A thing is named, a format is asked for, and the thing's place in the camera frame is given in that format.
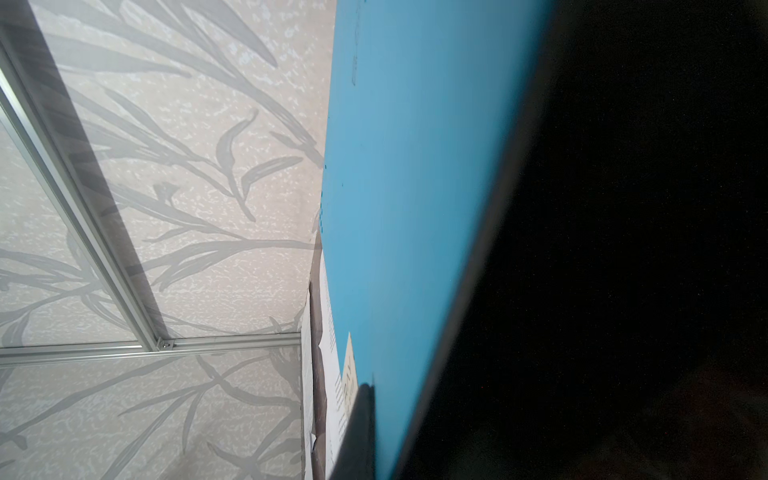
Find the blue and black file folder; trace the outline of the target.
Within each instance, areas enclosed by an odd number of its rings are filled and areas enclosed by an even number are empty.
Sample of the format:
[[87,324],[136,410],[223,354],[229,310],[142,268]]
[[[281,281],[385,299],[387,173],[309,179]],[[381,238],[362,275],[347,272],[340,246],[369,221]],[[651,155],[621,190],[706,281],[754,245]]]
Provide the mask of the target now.
[[395,472],[551,1],[341,1],[320,235],[340,365]]

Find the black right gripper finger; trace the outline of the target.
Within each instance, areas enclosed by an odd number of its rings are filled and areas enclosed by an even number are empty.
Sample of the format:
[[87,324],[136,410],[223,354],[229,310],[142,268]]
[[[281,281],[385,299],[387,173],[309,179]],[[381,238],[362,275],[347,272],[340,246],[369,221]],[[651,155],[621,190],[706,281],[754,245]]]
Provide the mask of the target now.
[[375,389],[362,384],[356,395],[330,480],[374,480],[376,450]]

